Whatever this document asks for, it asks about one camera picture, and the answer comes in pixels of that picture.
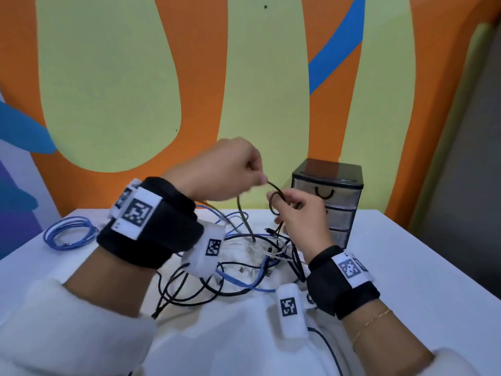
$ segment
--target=drawer handle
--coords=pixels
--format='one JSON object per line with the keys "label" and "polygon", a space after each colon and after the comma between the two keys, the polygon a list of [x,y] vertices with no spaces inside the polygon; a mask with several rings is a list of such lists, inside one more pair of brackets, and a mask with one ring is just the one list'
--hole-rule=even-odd
{"label": "drawer handle", "polygon": [[315,187],[315,195],[321,197],[323,200],[330,199],[334,195],[334,189],[331,190],[331,193],[327,196],[321,196],[318,192],[318,187]]}

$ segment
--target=person's right hand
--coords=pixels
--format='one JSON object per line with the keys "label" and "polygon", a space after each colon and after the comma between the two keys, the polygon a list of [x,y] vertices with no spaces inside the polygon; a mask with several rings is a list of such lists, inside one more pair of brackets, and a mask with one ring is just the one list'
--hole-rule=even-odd
{"label": "person's right hand", "polygon": [[[303,252],[306,263],[324,249],[334,245],[329,234],[325,205],[318,196],[297,189],[282,190],[285,201],[273,195],[272,206],[279,212],[275,223],[284,222],[285,230],[292,242]],[[268,200],[273,193],[267,193]],[[301,203],[301,209],[292,205]]]}

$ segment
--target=white fluffy sleeve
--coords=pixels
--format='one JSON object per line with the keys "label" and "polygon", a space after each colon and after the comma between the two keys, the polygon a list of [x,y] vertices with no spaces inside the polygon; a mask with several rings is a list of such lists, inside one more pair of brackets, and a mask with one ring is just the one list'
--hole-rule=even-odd
{"label": "white fluffy sleeve", "polygon": [[0,369],[16,376],[128,374],[146,358],[155,331],[150,317],[116,314],[43,280],[0,326]]}
{"label": "white fluffy sleeve", "polygon": [[433,352],[435,360],[420,376],[480,376],[480,374],[457,352],[441,348]]}

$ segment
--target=plastic drawer organizer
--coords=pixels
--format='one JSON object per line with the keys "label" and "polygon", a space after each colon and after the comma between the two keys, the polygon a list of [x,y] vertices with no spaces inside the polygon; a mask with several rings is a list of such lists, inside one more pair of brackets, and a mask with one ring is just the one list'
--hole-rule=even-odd
{"label": "plastic drawer organizer", "polygon": [[362,167],[307,158],[292,173],[292,187],[324,200],[332,239],[346,248],[364,188]]}

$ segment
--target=tabletop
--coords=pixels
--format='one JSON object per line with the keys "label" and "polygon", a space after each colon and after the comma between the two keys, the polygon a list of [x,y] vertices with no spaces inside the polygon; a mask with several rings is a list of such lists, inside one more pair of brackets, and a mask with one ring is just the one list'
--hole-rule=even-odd
{"label": "tabletop", "polygon": [[[247,212],[257,230],[272,224],[269,210]],[[71,215],[84,215],[102,227],[106,214],[105,209],[79,209]],[[197,214],[205,219],[209,212]],[[92,243],[57,252],[38,235],[0,260],[0,322],[34,280],[64,282],[95,248]],[[357,212],[348,250],[373,274],[381,299],[428,348],[452,348],[482,375],[501,374],[498,298],[376,210]]]}

